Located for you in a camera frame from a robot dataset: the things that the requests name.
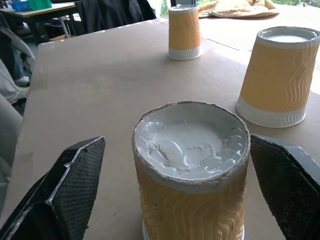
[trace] orange paper cup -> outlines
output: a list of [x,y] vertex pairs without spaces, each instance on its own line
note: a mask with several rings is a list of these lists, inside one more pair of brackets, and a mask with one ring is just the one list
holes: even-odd
[[204,102],[146,113],[132,137],[144,240],[241,240],[250,134]]
[[303,121],[320,33],[304,27],[272,27],[257,34],[238,112],[248,121],[286,128]]
[[169,57],[194,59],[202,54],[198,8],[196,5],[175,6],[169,10]]

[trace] person's leg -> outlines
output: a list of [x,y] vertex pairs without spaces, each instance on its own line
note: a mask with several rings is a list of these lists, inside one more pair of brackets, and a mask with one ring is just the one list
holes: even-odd
[[18,80],[25,76],[19,62],[18,52],[12,47],[11,39],[3,32],[0,32],[0,59],[8,69],[13,80]]
[[28,87],[16,86],[8,69],[0,59],[0,94],[12,104],[17,100],[24,98],[28,94],[28,90]]

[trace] rippled paper cup sleeve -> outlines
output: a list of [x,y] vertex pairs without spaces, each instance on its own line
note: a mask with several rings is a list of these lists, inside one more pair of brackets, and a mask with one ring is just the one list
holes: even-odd
[[160,184],[137,161],[135,167],[150,240],[242,239],[247,171],[219,192],[192,194]]
[[169,14],[169,48],[189,50],[201,45],[198,11]]
[[256,42],[240,96],[254,108],[287,113],[306,106],[319,45],[279,48]]

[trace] cardboard sheet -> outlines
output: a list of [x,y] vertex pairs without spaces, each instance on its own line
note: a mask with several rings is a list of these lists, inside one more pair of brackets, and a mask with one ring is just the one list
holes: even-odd
[[311,28],[320,31],[320,8],[278,5],[280,14],[252,18],[204,18],[200,20],[204,38],[237,50],[252,50],[258,31],[278,26]]
[[[40,45],[2,222],[65,148],[105,136],[98,194],[84,239],[141,240],[134,124],[151,109],[183,100],[236,112],[250,55],[210,40],[202,44],[197,59],[169,59],[168,26],[147,21]],[[306,118],[297,126],[247,125],[253,133],[290,141],[317,158],[319,101],[311,92]],[[245,239],[284,240],[252,162],[246,189]]]

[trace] upside-down paper cup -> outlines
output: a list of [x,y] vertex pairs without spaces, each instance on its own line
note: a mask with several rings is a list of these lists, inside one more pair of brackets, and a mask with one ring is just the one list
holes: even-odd
[[202,54],[198,9],[196,5],[174,6],[169,10],[169,57],[194,59]]
[[272,27],[257,34],[238,112],[248,121],[285,128],[303,121],[320,33],[303,27]]
[[132,137],[145,240],[241,240],[250,135],[203,102],[146,113]]

